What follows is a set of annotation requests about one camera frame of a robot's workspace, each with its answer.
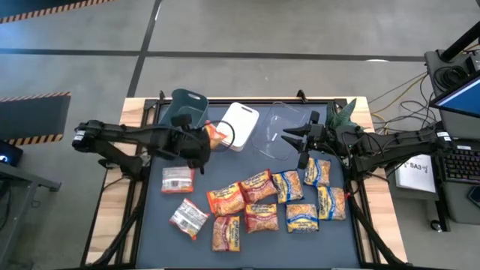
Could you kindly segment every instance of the monitor screen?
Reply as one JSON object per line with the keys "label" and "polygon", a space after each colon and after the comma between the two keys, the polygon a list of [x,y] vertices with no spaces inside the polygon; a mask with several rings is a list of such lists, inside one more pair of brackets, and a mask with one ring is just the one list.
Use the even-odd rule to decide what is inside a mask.
{"label": "monitor screen", "polygon": [[440,95],[431,106],[480,118],[480,76],[477,74],[461,87]]}

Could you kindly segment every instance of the concrete floor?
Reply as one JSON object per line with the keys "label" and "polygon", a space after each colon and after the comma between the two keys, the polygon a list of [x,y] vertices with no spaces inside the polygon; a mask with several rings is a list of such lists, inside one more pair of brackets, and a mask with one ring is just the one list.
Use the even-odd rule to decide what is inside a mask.
{"label": "concrete floor", "polygon": [[[116,0],[0,25],[0,48],[140,50],[155,0]],[[149,50],[421,56],[445,48],[477,22],[474,0],[164,0]],[[24,147],[21,167],[63,183],[41,191],[14,260],[36,269],[75,267],[86,243],[104,170],[98,157],[71,148],[81,121],[116,123],[137,57],[0,55],[0,95],[73,92],[65,138]],[[370,100],[425,71],[421,62],[147,58],[136,97],[182,87],[207,96],[363,95]],[[431,93],[428,79],[424,92]],[[371,104],[378,110],[390,94]],[[420,101],[414,88],[400,100]],[[405,113],[397,104],[386,119]],[[406,120],[393,128],[416,129]],[[394,199],[409,261],[417,266],[478,269],[480,227],[429,229],[423,202]]]}

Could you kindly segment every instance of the wooden table frame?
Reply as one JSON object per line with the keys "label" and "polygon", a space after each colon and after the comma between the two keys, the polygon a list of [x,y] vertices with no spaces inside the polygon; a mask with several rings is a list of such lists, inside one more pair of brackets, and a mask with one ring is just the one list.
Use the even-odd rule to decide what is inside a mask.
{"label": "wooden table frame", "polygon": [[[370,110],[368,109],[368,102],[366,97],[309,97],[309,101],[333,101],[333,100],[346,100],[350,102],[352,99],[357,98],[355,111],[352,114],[352,121],[358,125],[367,128],[366,131],[374,132],[373,123],[370,116]],[[210,97],[210,101],[217,100],[232,100],[232,101],[267,101],[267,100],[296,100],[296,97]],[[122,110],[120,124],[139,127],[143,124],[151,124],[154,120],[153,113],[148,112],[147,107],[154,106],[156,104],[154,98],[127,98],[124,102]],[[119,149],[129,155],[135,155],[137,147],[135,145],[126,145],[116,143]],[[383,169],[378,169],[375,174],[385,176]],[[104,179],[104,185],[119,179],[121,173],[119,169],[110,169],[106,172]],[[82,265],[93,263],[100,255],[108,248],[110,242],[115,238],[116,234],[122,226],[122,221],[125,219],[125,213],[130,213],[133,207],[135,207],[138,197],[140,195],[141,182],[133,183],[124,179],[119,183],[109,187],[105,190],[99,198],[97,210],[92,223],[91,231],[88,237],[88,241],[85,246],[85,253],[82,258]],[[387,246],[393,251],[396,257],[407,261],[407,255],[404,250],[404,244],[402,242],[400,229],[395,214],[392,198],[390,196],[389,186],[386,182],[378,178],[365,179],[364,184],[361,184],[361,191],[364,191],[366,196],[360,197],[359,194],[355,195],[357,203],[362,206],[368,218],[372,221],[373,227],[379,233],[380,237],[387,244]],[[127,198],[132,197],[130,201],[132,204],[127,204]],[[356,226],[359,228],[362,256],[366,263],[374,263],[378,256],[376,249],[371,248],[371,240],[368,238],[367,233],[363,229],[362,225],[355,220]],[[134,237],[134,231],[138,230],[133,225],[129,231],[126,241],[124,242],[124,254],[123,256],[115,256],[110,263],[130,263],[136,257],[136,251],[132,250],[132,243]],[[377,261],[385,263],[385,259],[380,254],[377,257]]]}

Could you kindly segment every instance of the white box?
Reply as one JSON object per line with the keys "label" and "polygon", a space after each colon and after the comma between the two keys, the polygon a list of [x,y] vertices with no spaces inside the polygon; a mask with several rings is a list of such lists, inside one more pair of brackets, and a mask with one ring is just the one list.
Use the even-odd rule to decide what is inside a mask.
{"label": "white box", "polygon": [[259,118],[259,113],[250,107],[242,105],[238,102],[234,102],[230,105],[222,121],[225,121],[232,125],[235,131],[235,139],[232,143],[233,133],[232,128],[228,124],[219,123],[217,131],[226,135],[226,138],[222,140],[222,144],[229,146],[232,150],[240,152],[247,144],[248,138],[252,134]]}

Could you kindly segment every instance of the chip bag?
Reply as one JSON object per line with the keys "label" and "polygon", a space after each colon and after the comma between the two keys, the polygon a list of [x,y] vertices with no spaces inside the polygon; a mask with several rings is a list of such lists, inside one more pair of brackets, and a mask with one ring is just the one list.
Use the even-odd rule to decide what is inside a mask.
{"label": "chip bag", "polygon": [[267,169],[249,179],[240,182],[247,203],[255,203],[267,196],[277,193],[272,182],[272,174]]}
{"label": "chip bag", "polygon": [[330,161],[310,157],[305,170],[304,183],[318,187],[330,185]]}
{"label": "chip bag", "polygon": [[235,182],[221,190],[207,192],[211,212],[216,216],[234,214],[245,208],[240,184]]}
{"label": "chip bag", "polygon": [[213,223],[213,251],[240,251],[240,217],[217,217]]}
{"label": "chip bag", "polygon": [[338,187],[318,187],[319,219],[343,221],[345,215],[345,193]]}
{"label": "chip bag", "polygon": [[215,149],[222,140],[227,138],[227,135],[218,132],[217,128],[207,120],[205,128],[210,136],[210,149]]}
{"label": "chip bag", "polygon": [[286,228],[289,233],[312,233],[317,231],[317,207],[313,204],[287,205]]}
{"label": "chip bag", "polygon": [[302,184],[295,170],[279,172],[271,175],[277,186],[278,203],[286,203],[303,199]]}
{"label": "chip bag", "polygon": [[187,193],[194,191],[195,170],[187,166],[163,168],[163,193]]}
{"label": "chip bag", "polygon": [[248,204],[245,207],[247,233],[260,230],[278,230],[277,205]]}
{"label": "chip bag", "polygon": [[195,240],[207,218],[209,218],[209,214],[200,211],[189,199],[184,199],[169,222]]}

